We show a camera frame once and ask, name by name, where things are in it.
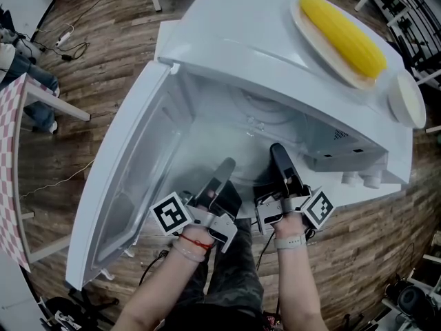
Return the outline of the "white microwave oven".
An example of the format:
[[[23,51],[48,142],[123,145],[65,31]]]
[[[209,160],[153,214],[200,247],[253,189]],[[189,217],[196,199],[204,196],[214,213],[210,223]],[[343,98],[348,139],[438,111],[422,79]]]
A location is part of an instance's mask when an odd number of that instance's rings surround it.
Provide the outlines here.
[[[301,35],[291,17],[299,0],[195,0],[158,59],[140,73],[111,123],[79,202],[65,280],[81,289],[134,245],[149,208],[172,192],[196,194],[223,162],[205,159],[194,122],[208,88],[233,87],[307,115],[306,147],[314,172],[356,174],[367,188],[407,184],[408,127],[388,93],[403,70],[400,55],[365,25],[387,69],[370,90],[351,87]],[[239,218],[254,218],[254,184],[232,180]]]

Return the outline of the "beige wristwatch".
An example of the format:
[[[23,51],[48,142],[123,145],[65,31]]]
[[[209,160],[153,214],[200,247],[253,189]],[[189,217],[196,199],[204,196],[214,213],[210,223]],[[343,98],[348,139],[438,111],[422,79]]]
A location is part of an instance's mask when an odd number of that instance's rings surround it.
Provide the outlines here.
[[[277,250],[293,250],[307,245],[305,234],[297,234],[286,238],[277,238],[274,240],[274,246]]]

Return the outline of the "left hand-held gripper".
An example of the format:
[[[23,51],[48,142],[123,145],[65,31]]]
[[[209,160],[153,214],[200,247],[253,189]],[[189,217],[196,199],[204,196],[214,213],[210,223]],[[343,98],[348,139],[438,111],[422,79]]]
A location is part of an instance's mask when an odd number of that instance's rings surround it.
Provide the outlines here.
[[[238,232],[233,220],[242,206],[239,193],[229,181],[235,167],[236,162],[231,157],[223,160],[196,195],[196,207],[183,203],[176,192],[150,206],[150,214],[162,233],[169,236],[180,232],[187,225],[204,227],[212,238],[223,244],[221,252],[226,253]],[[218,196],[214,199],[207,197],[208,189],[214,190]],[[210,208],[210,212],[201,210],[198,206]]]

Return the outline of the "white table under checkered cloth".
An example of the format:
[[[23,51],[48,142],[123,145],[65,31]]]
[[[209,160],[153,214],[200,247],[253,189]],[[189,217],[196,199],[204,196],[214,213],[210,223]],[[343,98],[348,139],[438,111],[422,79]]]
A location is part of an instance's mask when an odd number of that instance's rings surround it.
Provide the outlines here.
[[[89,121],[91,115],[77,107],[70,105],[69,103],[51,95],[47,90],[39,87],[35,81],[25,74],[19,77],[13,84],[14,91],[11,93],[13,99],[18,101],[17,114],[14,124],[14,136],[12,141],[12,193],[14,202],[14,211],[18,223],[19,240],[23,247],[23,254],[25,262],[27,264],[35,263],[42,260],[56,252],[59,252],[70,245],[71,236],[65,235],[60,239],[57,239],[34,252],[30,250],[28,240],[25,234],[25,228],[23,221],[32,215],[24,214],[21,212],[21,204],[19,198],[19,180],[18,180],[18,158],[19,158],[19,136],[23,115],[23,107],[28,97],[33,97],[44,104],[63,112],[71,117],[82,121]]]

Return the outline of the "clear glass turntable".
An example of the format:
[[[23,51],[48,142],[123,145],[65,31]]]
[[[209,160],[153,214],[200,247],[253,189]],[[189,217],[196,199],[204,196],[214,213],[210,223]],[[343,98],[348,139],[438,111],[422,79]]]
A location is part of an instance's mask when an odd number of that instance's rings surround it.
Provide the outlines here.
[[[205,159],[236,162],[232,180],[241,185],[269,182],[269,148],[280,143],[294,151],[306,147],[307,115],[240,88],[204,91],[194,126],[195,148]]]

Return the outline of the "white bowl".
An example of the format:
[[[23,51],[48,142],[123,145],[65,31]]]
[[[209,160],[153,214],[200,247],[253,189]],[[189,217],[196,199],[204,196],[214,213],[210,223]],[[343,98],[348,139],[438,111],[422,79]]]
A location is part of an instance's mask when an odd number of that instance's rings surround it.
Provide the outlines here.
[[[427,120],[426,107],[420,88],[410,72],[401,70],[392,78],[388,100],[393,115],[402,125],[423,129]]]

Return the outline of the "person's right forearm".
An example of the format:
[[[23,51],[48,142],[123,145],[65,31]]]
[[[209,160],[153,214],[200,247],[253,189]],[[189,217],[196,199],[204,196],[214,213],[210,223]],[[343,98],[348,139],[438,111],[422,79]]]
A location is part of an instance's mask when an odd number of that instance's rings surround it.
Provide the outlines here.
[[[278,248],[280,316],[284,331],[328,331],[307,246]]]

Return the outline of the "person's camouflage trousers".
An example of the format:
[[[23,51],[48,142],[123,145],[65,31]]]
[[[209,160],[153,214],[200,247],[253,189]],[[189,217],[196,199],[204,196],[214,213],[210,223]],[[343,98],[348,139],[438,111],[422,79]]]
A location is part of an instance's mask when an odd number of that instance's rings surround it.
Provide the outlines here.
[[[199,304],[211,307],[222,321],[242,323],[244,328],[263,331],[266,324],[262,313],[263,287],[257,275],[252,254],[252,221],[236,220],[238,231],[225,253],[222,243],[216,243],[214,270],[207,292],[203,292],[208,275],[210,253],[199,263],[185,286],[178,304]]]

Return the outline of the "yellow corn cob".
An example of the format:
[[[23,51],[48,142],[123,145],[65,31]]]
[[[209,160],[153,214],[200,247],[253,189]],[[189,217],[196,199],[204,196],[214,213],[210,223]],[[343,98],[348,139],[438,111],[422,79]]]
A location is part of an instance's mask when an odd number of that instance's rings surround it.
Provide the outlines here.
[[[387,69],[381,49],[326,0],[300,0],[300,9],[357,73],[375,79]]]

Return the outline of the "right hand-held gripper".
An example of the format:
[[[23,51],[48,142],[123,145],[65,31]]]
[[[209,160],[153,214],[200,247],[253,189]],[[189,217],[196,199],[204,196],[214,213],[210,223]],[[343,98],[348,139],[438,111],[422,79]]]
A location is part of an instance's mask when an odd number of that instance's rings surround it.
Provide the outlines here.
[[[266,234],[267,225],[278,223],[289,213],[300,213],[306,219],[308,228],[320,229],[333,213],[334,205],[322,188],[311,190],[308,185],[303,186],[286,149],[280,143],[272,144],[269,151],[274,177],[261,174],[254,182],[255,212],[260,232]]]

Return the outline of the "beige oval plate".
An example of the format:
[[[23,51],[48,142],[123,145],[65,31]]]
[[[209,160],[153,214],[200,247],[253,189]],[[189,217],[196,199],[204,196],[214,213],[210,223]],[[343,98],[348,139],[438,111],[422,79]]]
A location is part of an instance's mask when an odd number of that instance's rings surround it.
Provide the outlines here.
[[[326,36],[310,21],[309,17],[301,10],[299,2],[292,3],[291,17],[301,35],[309,45],[318,53],[322,60],[341,79],[351,87],[359,90],[370,90],[376,85],[376,80],[358,74],[341,54],[334,48]]]

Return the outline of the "person's left forearm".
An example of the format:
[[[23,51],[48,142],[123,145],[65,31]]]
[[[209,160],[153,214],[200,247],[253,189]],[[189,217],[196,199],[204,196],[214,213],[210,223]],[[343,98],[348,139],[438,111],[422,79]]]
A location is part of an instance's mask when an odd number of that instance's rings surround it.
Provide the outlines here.
[[[194,254],[205,255],[214,239],[206,228],[188,225],[177,241]],[[126,303],[112,331],[154,331],[176,305],[199,264],[172,248]]]

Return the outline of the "white power strip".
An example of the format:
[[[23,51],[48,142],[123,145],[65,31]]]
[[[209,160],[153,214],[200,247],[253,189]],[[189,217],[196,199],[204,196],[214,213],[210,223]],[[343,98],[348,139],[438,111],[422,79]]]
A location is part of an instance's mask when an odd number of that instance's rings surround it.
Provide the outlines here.
[[[74,29],[69,30],[68,32],[65,32],[61,37],[58,38],[57,42],[55,43],[55,46],[59,48],[62,44],[64,44],[72,35],[74,32]]]

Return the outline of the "black metal railing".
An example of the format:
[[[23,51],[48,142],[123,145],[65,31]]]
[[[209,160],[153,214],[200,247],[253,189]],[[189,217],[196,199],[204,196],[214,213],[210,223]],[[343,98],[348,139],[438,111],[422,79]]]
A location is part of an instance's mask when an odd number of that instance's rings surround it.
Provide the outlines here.
[[[414,75],[441,90],[441,0],[368,0],[380,9],[394,38],[402,37]]]

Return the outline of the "pale translucent bangle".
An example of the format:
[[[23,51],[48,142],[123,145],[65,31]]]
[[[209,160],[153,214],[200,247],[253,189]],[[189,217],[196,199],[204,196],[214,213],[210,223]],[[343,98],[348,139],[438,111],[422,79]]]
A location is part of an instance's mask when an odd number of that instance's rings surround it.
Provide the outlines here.
[[[205,260],[204,254],[194,254],[192,251],[185,249],[177,240],[172,242],[172,246],[175,250],[177,250],[181,255],[183,255],[186,259],[189,259],[190,261],[201,263]]]

